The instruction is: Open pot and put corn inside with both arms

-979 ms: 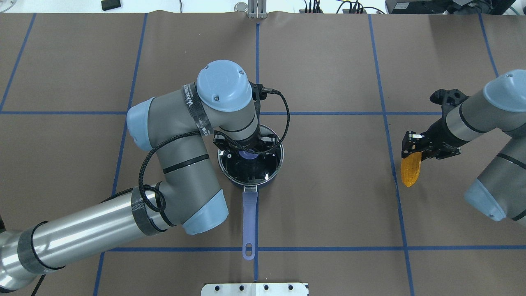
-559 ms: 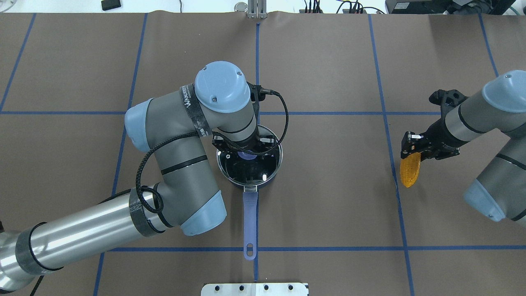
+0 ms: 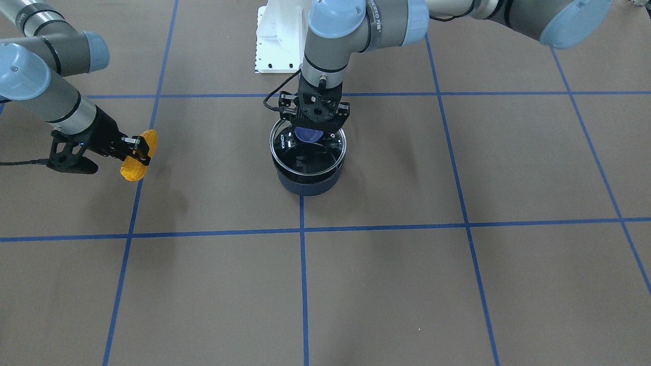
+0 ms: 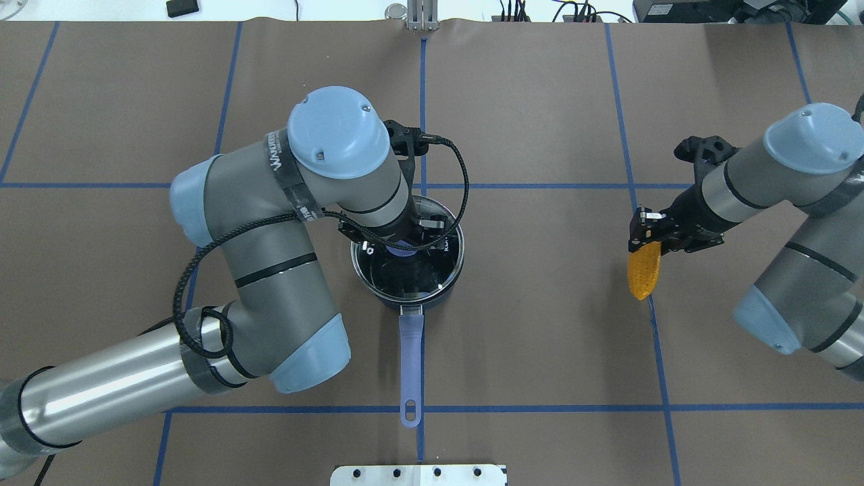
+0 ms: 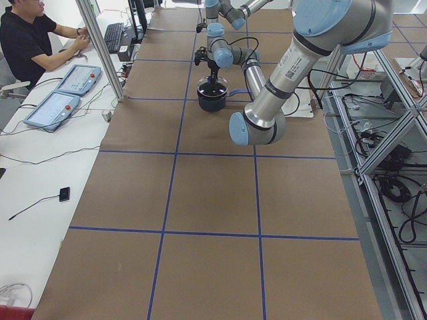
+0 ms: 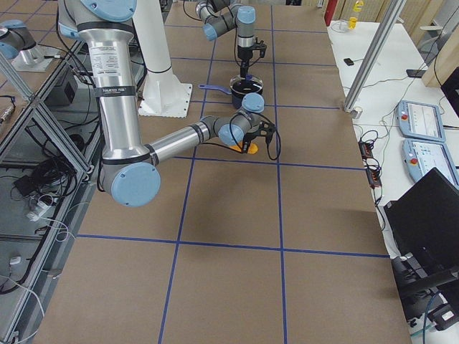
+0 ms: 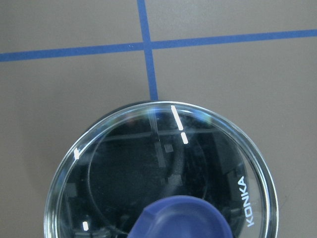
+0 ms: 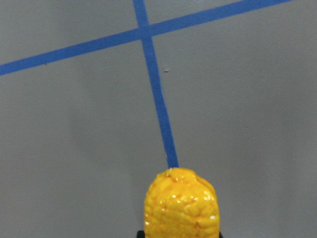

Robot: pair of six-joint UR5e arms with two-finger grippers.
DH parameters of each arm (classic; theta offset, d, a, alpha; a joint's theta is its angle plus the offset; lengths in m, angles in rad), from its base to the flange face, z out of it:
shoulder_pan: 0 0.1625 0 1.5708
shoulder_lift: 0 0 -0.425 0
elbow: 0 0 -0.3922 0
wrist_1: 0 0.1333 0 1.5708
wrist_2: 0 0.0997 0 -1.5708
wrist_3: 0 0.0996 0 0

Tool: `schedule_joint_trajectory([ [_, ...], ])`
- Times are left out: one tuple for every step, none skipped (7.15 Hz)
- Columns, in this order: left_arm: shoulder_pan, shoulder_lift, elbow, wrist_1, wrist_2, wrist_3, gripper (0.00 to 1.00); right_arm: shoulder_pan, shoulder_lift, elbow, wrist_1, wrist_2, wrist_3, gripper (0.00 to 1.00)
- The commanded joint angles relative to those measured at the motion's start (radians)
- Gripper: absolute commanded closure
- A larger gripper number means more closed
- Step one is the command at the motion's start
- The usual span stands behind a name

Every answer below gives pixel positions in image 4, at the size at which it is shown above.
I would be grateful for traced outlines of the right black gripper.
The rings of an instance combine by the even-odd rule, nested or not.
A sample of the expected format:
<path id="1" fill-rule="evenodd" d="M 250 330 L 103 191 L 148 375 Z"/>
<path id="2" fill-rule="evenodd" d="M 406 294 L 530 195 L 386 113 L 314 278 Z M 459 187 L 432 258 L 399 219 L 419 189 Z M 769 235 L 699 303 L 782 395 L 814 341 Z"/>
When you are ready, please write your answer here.
<path id="1" fill-rule="evenodd" d="M 668 228 L 669 224 L 669 233 L 656 231 Z M 637 207 L 632 216 L 628 252 L 638 252 L 652 243 L 661 244 L 661 253 L 703 251 L 722 245 L 725 231 L 726 220 L 710 209 L 703 188 L 691 186 L 663 212 Z"/>

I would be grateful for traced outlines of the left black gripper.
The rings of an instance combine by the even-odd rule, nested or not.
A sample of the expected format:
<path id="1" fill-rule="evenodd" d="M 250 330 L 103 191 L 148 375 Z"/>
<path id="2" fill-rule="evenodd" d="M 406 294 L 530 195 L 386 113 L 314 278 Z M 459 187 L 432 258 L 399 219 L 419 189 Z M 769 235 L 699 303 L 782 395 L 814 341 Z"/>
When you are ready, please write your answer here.
<path id="1" fill-rule="evenodd" d="M 367 253 L 386 250 L 394 254 L 413 254 L 414 247 L 427 245 L 445 235 L 454 223 L 454 215 L 435 200 L 414 200 L 397 227 L 383 232 L 376 228 L 361 228 L 357 221 L 346 223 L 346 213 L 337 230 Z"/>

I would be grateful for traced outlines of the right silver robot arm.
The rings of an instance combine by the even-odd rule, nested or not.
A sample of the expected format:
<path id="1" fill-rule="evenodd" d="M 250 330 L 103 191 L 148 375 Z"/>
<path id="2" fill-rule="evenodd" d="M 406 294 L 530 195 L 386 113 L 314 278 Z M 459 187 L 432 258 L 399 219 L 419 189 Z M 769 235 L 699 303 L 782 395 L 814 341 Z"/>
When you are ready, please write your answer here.
<path id="1" fill-rule="evenodd" d="M 811 103 L 737 147 L 721 136 L 688 136 L 674 156 L 694 180 L 663 209 L 636 207 L 627 281 L 636 299 L 654 291 L 673 252 L 722 245 L 725 235 L 787 205 L 799 226 L 744 293 L 735 322 L 772 350 L 806 350 L 862 382 L 862 104 Z"/>

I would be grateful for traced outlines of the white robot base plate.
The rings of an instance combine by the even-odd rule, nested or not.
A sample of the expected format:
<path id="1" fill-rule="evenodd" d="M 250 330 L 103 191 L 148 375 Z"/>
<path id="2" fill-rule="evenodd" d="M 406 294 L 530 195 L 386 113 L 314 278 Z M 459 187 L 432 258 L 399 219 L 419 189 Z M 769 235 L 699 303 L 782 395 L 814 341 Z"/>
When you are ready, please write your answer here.
<path id="1" fill-rule="evenodd" d="M 337 467 L 330 485 L 508 485 L 505 465 L 399 464 Z"/>

